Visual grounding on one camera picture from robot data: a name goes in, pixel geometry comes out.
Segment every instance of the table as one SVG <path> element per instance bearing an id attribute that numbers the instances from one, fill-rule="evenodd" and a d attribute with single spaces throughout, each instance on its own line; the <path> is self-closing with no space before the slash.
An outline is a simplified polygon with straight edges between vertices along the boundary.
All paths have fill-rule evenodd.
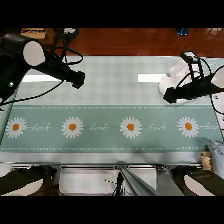
<path id="1" fill-rule="evenodd" d="M 77 60 L 68 57 L 68 62 Z M 224 64 L 223 59 L 208 59 L 212 69 Z M 138 83 L 138 74 L 165 74 L 177 63 L 177 57 L 150 56 L 86 56 L 82 63 L 71 66 L 86 73 L 84 86 L 79 90 L 64 83 L 53 92 L 16 105 L 167 105 L 158 90 L 158 83 Z M 27 75 L 42 75 L 30 70 Z M 40 94 L 56 81 L 22 82 L 16 98 Z M 208 97 L 189 102 L 190 105 L 210 105 Z M 62 163 L 62 164 L 186 164 L 199 163 L 200 153 L 0 153 L 1 162 Z"/>

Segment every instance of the daisy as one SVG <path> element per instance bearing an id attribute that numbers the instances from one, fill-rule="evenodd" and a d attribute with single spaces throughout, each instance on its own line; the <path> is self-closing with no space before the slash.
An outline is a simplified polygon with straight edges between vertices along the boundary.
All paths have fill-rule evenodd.
<path id="1" fill-rule="evenodd" d="M 27 128 L 26 121 L 23 118 L 15 117 L 8 122 L 6 126 L 6 135 L 8 138 L 17 138 L 23 134 Z"/>
<path id="2" fill-rule="evenodd" d="M 194 118 L 182 117 L 179 119 L 177 127 L 179 131 L 182 131 L 182 135 L 188 138 L 194 138 L 199 133 L 199 127 Z"/>
<path id="3" fill-rule="evenodd" d="M 63 122 L 63 135 L 66 135 L 66 138 L 75 138 L 76 136 L 82 134 L 81 131 L 83 130 L 83 127 L 84 125 L 81 119 L 79 119 L 78 117 L 69 117 L 65 122 Z"/>
<path id="4" fill-rule="evenodd" d="M 141 134 L 140 130 L 142 130 L 140 121 L 134 117 L 126 117 L 126 119 L 123 119 L 120 127 L 120 131 L 123 131 L 123 135 L 126 135 L 126 138 L 130 139 L 139 136 Z"/>

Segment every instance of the brown wooden surface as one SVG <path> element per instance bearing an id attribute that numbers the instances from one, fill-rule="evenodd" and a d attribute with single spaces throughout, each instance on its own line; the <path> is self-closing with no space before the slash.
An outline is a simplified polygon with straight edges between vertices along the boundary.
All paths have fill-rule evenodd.
<path id="1" fill-rule="evenodd" d="M 188 36 L 178 36 L 175 31 L 175 28 L 80 28 L 80 35 L 69 47 L 83 55 L 179 56 L 184 50 L 192 50 L 199 56 L 224 58 L 224 29 L 189 28 Z"/>

